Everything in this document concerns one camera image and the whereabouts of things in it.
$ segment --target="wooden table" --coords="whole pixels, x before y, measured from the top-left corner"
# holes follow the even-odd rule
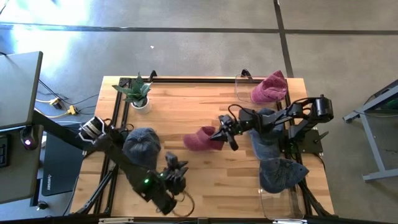
[[[103,119],[112,117],[116,90],[111,85],[119,83],[119,78],[104,77],[95,111],[96,116]],[[302,78],[288,78],[287,82],[292,101],[307,97]],[[248,92],[242,93],[242,91],[255,86],[250,85],[240,86],[238,93],[247,96]],[[162,143],[157,163],[159,171],[166,166],[164,156],[167,151],[176,154],[181,161],[189,161],[189,170],[185,177],[186,190],[193,196],[196,204],[192,217],[261,218],[264,214],[267,218],[297,217],[292,216],[293,213],[297,213],[293,211],[296,209],[292,203],[294,197],[297,197],[301,211],[305,211],[300,191],[292,198],[289,190],[279,194],[269,194],[260,190],[259,161],[252,151],[248,133],[236,137],[239,144],[237,151],[233,151],[229,144],[225,144],[222,151],[208,152],[191,152],[183,146],[184,134],[195,133],[201,126],[218,127],[217,117],[228,114],[227,107],[230,104],[237,103],[255,110],[263,107],[276,110],[276,104],[273,103],[254,105],[239,101],[234,88],[235,84],[232,83],[153,83],[149,92],[152,102],[151,112],[141,115],[130,108],[127,123],[137,128],[151,127],[156,130]],[[237,114],[239,108],[232,107],[232,109]],[[123,106],[119,112],[118,125],[122,120],[122,113]],[[322,163],[312,154],[303,154],[302,157],[304,165],[310,170],[306,178],[309,189],[324,208],[333,213]],[[104,154],[96,152],[83,161],[71,212],[81,208],[97,187],[103,159]],[[105,189],[104,192],[103,206],[106,203],[108,190]],[[190,209],[191,203],[186,199],[177,204],[175,211],[184,214]],[[143,201],[132,190],[123,172],[119,171],[112,216],[161,217],[162,214],[156,212],[152,202]]]

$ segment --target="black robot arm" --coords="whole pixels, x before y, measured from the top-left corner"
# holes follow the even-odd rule
[[[266,133],[276,125],[295,118],[302,118],[303,120],[299,124],[289,127],[289,140],[303,138],[304,134],[318,123],[327,123],[332,120],[333,108],[331,100],[321,95],[321,97],[297,100],[286,109],[270,115],[259,114],[252,109],[241,107],[239,119],[233,119],[229,115],[221,115],[218,118],[221,125],[219,130],[212,135],[211,140],[228,142],[235,151],[238,149],[238,144],[234,139],[235,135],[241,135],[253,128],[259,133]]]
[[[185,190],[184,167],[187,162],[178,162],[171,153],[166,154],[168,168],[161,173],[133,164],[122,152],[124,138],[101,118],[94,117],[80,128],[82,140],[92,143],[89,151],[103,151],[127,176],[133,190],[146,202],[152,200],[163,213],[170,213],[177,204],[174,195]]]

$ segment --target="gray floor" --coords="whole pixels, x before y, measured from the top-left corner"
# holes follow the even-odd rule
[[[397,30],[394,0],[280,0],[286,29]],[[122,27],[213,27],[276,29],[272,0],[122,0],[16,1],[0,21]],[[318,129],[336,214],[345,218],[397,222],[398,177],[365,184],[363,174],[377,171],[359,121],[340,119],[369,95],[398,78],[398,35],[287,35],[294,77],[303,77],[308,95],[333,100],[335,119]],[[58,32],[0,30],[6,53],[41,50],[41,79],[56,92],[79,101],[98,92],[104,75],[149,74],[235,76],[285,72],[279,34],[168,32]],[[78,108],[92,106],[96,99]],[[46,105],[48,114],[59,113]],[[79,115],[59,121],[86,121]],[[44,200],[50,208],[35,211],[29,201],[0,205],[0,219],[61,215],[68,194]]]

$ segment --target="gray cloth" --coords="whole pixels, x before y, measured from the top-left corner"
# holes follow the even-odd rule
[[[259,114],[271,115],[275,113],[273,110],[263,108]],[[256,157],[262,159],[278,158],[280,156],[279,138],[282,137],[284,125],[279,124],[268,133],[258,133],[255,129],[249,131],[251,137],[251,144]]]
[[[159,137],[152,128],[137,128],[127,136],[123,153],[132,163],[155,170],[160,148]]]
[[[309,170],[290,159],[275,158],[260,162],[260,185],[272,194],[294,187],[309,173]]]

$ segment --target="potted plant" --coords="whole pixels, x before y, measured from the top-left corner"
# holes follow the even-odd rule
[[[140,114],[146,114],[152,108],[147,97],[152,83],[144,83],[141,75],[138,73],[138,77],[132,81],[131,88],[123,88],[118,85],[113,85],[113,88],[121,93],[126,94],[124,101],[131,104]]]

